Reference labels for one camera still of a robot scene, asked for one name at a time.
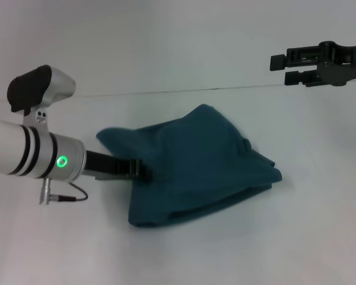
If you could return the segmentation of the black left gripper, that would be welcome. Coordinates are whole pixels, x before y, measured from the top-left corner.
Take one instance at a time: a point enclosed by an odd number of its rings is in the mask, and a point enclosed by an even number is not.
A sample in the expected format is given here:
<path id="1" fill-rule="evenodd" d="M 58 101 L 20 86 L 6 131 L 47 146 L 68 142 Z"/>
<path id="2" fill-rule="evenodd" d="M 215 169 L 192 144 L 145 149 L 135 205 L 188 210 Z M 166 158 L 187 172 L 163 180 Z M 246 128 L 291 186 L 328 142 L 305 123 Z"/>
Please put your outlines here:
<path id="1" fill-rule="evenodd" d="M 152 171 L 140 160 L 123 160 L 107 154 L 86 151 L 83 175 L 97 180 L 142 180 L 152 179 Z"/>

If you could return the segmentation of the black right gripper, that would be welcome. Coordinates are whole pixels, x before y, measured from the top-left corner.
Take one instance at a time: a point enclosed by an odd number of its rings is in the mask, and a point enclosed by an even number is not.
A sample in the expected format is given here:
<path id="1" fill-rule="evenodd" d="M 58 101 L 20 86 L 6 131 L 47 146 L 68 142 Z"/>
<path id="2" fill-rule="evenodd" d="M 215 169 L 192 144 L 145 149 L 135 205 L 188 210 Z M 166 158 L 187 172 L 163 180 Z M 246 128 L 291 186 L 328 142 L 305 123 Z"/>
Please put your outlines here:
<path id="1" fill-rule="evenodd" d="M 286 86 L 305 85 L 344 86 L 356 80 L 356 46 L 341 46 L 335 42 L 322 42 L 318 46 L 289 48 L 286 54 L 271 56 L 270 71 L 286 68 L 314 66 L 311 71 L 286 72 Z"/>

